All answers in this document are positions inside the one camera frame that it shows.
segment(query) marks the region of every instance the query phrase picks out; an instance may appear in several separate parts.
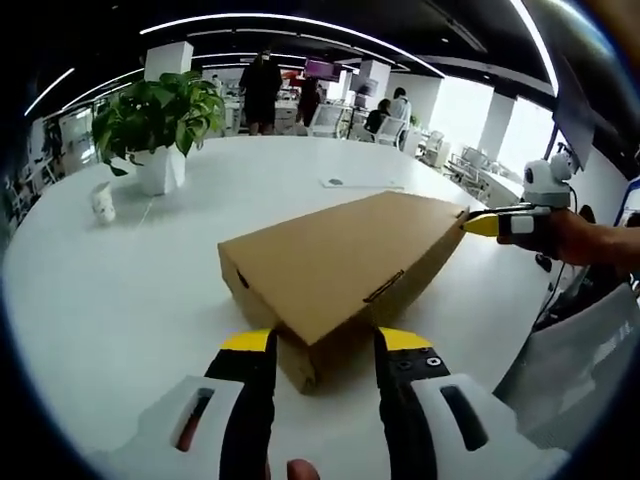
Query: human hand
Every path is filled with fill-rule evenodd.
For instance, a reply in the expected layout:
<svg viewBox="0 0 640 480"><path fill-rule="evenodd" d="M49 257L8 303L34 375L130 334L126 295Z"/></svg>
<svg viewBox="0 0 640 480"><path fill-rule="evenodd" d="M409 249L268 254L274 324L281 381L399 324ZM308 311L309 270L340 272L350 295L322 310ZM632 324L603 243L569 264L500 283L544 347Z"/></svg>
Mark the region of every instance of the human hand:
<svg viewBox="0 0 640 480"><path fill-rule="evenodd" d="M269 464L267 464L266 480L271 480ZM287 480L320 480L320 475L315 467L306 460L289 460L287 462Z"/></svg>
<svg viewBox="0 0 640 480"><path fill-rule="evenodd" d="M559 260L570 265L586 266L604 263L601 258L603 227L592 225L580 215L569 210L558 210L551 213L550 228L555 238L556 255ZM527 241L527 236L499 237L501 245L517 245L527 250L537 251L534 243Z"/></svg>

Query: cardboard box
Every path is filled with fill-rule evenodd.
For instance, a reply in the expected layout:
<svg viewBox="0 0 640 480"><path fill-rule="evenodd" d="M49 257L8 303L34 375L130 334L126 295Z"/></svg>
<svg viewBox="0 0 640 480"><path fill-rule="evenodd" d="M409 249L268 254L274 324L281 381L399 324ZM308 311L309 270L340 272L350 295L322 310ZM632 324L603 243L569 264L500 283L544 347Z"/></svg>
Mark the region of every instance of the cardboard box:
<svg viewBox="0 0 640 480"><path fill-rule="evenodd" d="M280 328L278 359L304 393L390 325L456 249L468 208L384 192L218 245L254 328Z"/></svg>

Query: table surface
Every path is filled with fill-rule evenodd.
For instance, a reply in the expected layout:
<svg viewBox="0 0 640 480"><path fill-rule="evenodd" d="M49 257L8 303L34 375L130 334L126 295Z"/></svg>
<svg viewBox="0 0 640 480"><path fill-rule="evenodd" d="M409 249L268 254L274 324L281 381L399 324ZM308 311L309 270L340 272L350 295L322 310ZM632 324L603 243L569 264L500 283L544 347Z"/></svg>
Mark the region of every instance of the table surface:
<svg viewBox="0 0 640 480"><path fill-rule="evenodd" d="M325 188L339 178L344 188ZM117 219L95 224L89 192L111 180ZM402 186L482 205L392 147L313 137L207 140L178 191L149 198L104 165L49 188L3 265L14 340L54 420L82 453L121 446L138 415L202 375L249 327L220 277L216 244ZM533 254L466 235L397 327L431 339L453 372L493 389L523 346L548 283ZM278 372L273 478L307 458L324 478L389 478L371 352L317 395Z"/></svg>
<svg viewBox="0 0 640 480"><path fill-rule="evenodd" d="M513 193L516 197L522 197L522 193L524 192L522 184L509 180L507 177L503 177L497 173L491 173L484 170L480 171L480 175L482 175L485 180L488 180L493 187L502 187L503 189Z"/></svg>

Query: black ceiling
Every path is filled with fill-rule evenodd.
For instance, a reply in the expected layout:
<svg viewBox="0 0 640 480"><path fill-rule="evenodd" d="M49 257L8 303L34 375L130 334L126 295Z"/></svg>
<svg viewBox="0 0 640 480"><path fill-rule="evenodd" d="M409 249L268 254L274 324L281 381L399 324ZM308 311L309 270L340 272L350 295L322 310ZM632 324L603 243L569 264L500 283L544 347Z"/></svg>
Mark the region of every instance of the black ceiling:
<svg viewBox="0 0 640 480"><path fill-rule="evenodd" d="M623 148L638 140L640 108L630 100L629 80L614 56L603 56L598 39L568 27L572 19L550 7L558 0L525 0L554 55L566 56L576 70L589 101L609 127L620 134ZM273 44L274 51L327 58L332 61L362 56L364 48L408 67L412 73L433 75L422 65L364 39L325 27L273 19L218 19L193 22L140 35L139 31L176 19L223 12L264 12L294 15L345 26L391 43L414 55L453 57L497 65L533 79L548 82L547 74L528 30L509 0L281 0L265 7L253 0L157 2L152 0L95 0L79 4L68 0L18 6L22 10L21 34L5 44L15 44L18 78L23 88L16 110L28 106L38 93L70 67L73 74L61 82L34 109L31 116L47 115L90 88L143 64L148 48L188 39L195 55L253 52ZM339 46L291 35L269 33L196 32L258 28L303 33L349 46ZM225 59L196 60L194 65L225 63ZM483 72L464 67L434 65L446 74L487 82ZM491 76L488 82L502 82ZM518 93L552 107L553 97L515 83Z"/></svg>

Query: computer monitor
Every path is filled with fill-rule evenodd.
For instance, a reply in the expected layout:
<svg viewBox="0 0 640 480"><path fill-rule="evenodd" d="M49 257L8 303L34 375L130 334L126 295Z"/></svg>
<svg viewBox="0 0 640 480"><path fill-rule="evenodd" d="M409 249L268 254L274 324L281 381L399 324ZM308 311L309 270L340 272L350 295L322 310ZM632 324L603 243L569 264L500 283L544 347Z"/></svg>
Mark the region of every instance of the computer monitor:
<svg viewBox="0 0 640 480"><path fill-rule="evenodd" d="M340 65L322 62L320 60L309 59L304 67L304 74L307 77L329 80L331 82L337 82L340 80L340 71Z"/></svg>

